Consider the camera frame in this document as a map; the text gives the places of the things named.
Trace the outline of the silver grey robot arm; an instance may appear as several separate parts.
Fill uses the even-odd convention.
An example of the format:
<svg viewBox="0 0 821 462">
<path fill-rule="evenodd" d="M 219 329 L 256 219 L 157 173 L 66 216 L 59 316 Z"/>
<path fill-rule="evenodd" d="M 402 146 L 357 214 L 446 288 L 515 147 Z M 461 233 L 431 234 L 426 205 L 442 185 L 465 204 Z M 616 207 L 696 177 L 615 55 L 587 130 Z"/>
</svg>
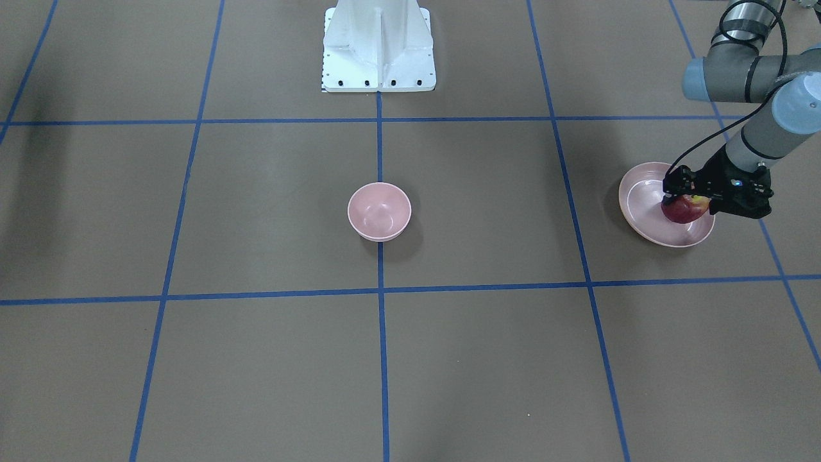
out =
<svg viewBox="0 0 821 462">
<path fill-rule="evenodd" d="M 686 67 L 687 99 L 752 103 L 754 110 L 703 167 L 677 158 L 663 179 L 661 211 L 675 223 L 703 214 L 771 213 L 771 168 L 819 133 L 819 46 L 791 55 L 780 1 L 730 1 L 706 56 Z"/>
</svg>

